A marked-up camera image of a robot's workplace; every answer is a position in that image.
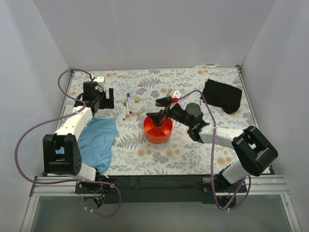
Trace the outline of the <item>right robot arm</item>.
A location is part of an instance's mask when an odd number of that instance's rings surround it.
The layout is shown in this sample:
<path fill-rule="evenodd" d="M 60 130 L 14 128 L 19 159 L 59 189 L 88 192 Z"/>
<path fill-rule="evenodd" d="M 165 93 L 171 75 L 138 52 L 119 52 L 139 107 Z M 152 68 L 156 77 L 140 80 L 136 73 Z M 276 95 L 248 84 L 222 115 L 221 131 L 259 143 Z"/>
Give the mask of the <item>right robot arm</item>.
<path fill-rule="evenodd" d="M 249 175 L 260 176 L 278 157 L 278 152 L 262 132 L 255 126 L 243 130 L 214 128 L 203 120 L 203 113 L 197 103 L 186 108 L 175 103 L 171 97 L 156 100 L 164 109 L 146 115 L 157 127 L 169 118 L 188 126 L 189 137 L 201 144 L 215 144 L 233 149 L 238 161 L 228 165 L 213 177 L 210 186 L 217 191 L 229 192 L 236 184 Z"/>

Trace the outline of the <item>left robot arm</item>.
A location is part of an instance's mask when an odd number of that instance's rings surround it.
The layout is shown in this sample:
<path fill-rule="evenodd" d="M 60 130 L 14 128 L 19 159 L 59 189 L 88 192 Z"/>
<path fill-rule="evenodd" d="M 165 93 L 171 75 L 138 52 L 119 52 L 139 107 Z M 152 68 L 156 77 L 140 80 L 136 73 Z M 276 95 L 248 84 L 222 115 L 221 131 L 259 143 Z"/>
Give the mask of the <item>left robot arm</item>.
<path fill-rule="evenodd" d="M 116 120 L 94 115 L 98 110 L 113 108 L 113 89 L 106 88 L 104 77 L 84 82 L 83 92 L 73 107 L 74 115 L 54 134 L 43 138 L 44 170 L 87 180 L 90 192 L 100 192 L 103 182 L 96 176 L 105 172 L 111 163 Z"/>

